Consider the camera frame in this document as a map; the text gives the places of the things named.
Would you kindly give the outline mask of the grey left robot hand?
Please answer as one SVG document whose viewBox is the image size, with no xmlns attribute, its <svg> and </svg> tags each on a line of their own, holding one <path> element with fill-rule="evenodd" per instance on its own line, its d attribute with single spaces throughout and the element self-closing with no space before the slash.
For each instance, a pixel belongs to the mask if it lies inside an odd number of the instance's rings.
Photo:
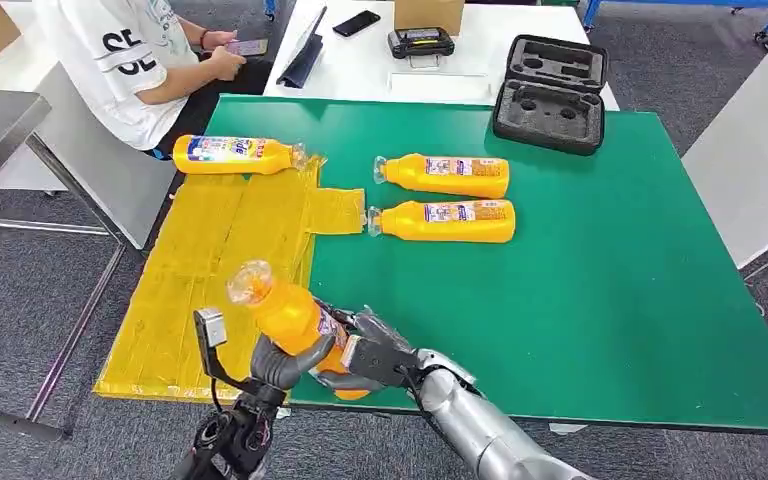
<svg viewBox="0 0 768 480">
<path fill-rule="evenodd" d="M 305 373 L 328 356 L 335 340 L 335 335 L 321 336 L 301 353 L 289 354 L 261 334 L 252 352 L 251 376 L 277 389 L 291 390 Z"/>
</svg>

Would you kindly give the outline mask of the person's left hand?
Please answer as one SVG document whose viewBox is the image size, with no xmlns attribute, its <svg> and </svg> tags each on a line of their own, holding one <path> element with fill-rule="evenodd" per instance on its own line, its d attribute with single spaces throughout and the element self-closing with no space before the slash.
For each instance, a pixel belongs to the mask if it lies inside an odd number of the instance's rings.
<svg viewBox="0 0 768 480">
<path fill-rule="evenodd" d="M 205 30 L 202 32 L 199 44 L 202 50 L 212 51 L 237 40 L 237 31 Z"/>
</svg>

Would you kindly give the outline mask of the person's right hand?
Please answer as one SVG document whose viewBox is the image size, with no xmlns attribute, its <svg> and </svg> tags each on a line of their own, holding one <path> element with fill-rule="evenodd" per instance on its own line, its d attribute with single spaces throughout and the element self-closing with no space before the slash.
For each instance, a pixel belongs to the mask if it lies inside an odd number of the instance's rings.
<svg viewBox="0 0 768 480">
<path fill-rule="evenodd" d="M 205 61 L 213 77 L 221 81 L 232 81 L 245 63 L 244 57 L 231 52 L 225 46 L 216 47 Z"/>
</svg>

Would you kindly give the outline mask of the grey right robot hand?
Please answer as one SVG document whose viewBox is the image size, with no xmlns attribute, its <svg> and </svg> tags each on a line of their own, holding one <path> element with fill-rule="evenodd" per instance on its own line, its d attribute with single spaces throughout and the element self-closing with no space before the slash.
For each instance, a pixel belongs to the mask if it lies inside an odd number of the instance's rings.
<svg viewBox="0 0 768 480">
<path fill-rule="evenodd" d="M 314 378 L 343 399 L 355 400 L 387 387 L 406 387 L 420 370 L 417 351 L 371 308 L 352 312 L 320 299 L 321 311 L 347 333 L 346 343 L 336 344 L 339 371 L 320 367 Z"/>
</svg>

